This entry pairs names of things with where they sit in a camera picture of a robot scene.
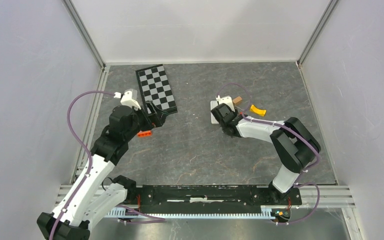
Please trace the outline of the white remote control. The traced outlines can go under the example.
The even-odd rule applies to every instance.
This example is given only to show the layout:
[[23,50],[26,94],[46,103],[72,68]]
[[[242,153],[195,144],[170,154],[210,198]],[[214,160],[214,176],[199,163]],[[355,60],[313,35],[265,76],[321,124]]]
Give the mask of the white remote control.
[[216,100],[212,100],[210,102],[210,120],[213,125],[219,125],[219,117],[217,115],[217,112],[215,111],[215,108],[218,106],[218,102]]

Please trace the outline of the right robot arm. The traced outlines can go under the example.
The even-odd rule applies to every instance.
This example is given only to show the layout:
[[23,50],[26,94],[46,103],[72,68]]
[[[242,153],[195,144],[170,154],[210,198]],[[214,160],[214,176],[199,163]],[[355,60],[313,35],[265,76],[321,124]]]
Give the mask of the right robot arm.
[[286,121],[257,119],[216,100],[210,102],[210,112],[212,124],[219,124],[224,134],[273,144],[281,161],[268,191],[269,199],[275,204],[286,201],[300,175],[321,158],[320,144],[296,117]]

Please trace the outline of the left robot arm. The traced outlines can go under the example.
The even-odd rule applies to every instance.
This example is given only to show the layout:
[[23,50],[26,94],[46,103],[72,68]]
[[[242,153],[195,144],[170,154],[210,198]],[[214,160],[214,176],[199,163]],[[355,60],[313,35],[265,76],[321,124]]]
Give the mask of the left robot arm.
[[37,225],[47,240],[87,240],[93,228],[117,204],[133,203],[137,190],[124,180],[115,180],[93,200],[99,186],[129,149],[139,132],[161,127],[168,112],[151,101],[144,108],[130,103],[115,107],[109,124],[94,142],[88,162],[63,200],[51,213],[41,213]]

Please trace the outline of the orange semicircle block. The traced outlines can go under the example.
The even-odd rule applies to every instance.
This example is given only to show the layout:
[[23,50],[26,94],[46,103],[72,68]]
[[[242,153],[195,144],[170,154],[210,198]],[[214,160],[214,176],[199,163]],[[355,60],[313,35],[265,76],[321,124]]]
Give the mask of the orange semicircle block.
[[137,136],[139,137],[139,138],[144,138],[144,137],[150,137],[150,136],[152,136],[152,131],[151,130],[147,130],[147,131],[140,131],[140,132],[138,132],[137,133]]

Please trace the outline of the brown wooden block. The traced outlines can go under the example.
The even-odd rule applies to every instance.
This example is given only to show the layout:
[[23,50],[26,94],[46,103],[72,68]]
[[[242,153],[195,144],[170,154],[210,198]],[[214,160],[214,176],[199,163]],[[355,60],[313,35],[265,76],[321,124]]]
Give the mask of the brown wooden block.
[[239,105],[240,103],[243,102],[243,98],[240,97],[240,96],[238,96],[238,97],[234,98],[234,99],[232,100],[232,102],[233,102],[234,105]]

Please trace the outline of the checkered chess board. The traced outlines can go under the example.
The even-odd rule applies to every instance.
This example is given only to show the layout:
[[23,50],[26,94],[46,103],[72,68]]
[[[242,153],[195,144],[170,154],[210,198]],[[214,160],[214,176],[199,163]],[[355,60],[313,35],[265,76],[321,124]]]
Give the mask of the checkered chess board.
[[142,102],[151,101],[158,109],[169,115],[177,113],[174,94],[163,64],[135,71]]

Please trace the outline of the yellow arch block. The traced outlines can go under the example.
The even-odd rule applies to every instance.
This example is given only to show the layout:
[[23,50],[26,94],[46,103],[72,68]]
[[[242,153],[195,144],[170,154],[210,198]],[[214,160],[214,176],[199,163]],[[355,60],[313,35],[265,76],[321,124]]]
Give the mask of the yellow arch block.
[[267,113],[267,110],[266,109],[260,109],[258,107],[256,107],[254,104],[252,104],[249,108],[249,111],[254,113],[254,114],[257,114],[261,117],[264,117]]

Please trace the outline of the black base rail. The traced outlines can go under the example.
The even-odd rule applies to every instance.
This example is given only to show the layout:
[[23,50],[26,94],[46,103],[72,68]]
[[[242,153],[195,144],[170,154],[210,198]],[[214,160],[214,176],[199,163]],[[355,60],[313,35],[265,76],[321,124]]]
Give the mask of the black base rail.
[[125,206],[145,214],[257,214],[303,201],[298,188],[277,193],[268,185],[142,185],[130,188]]

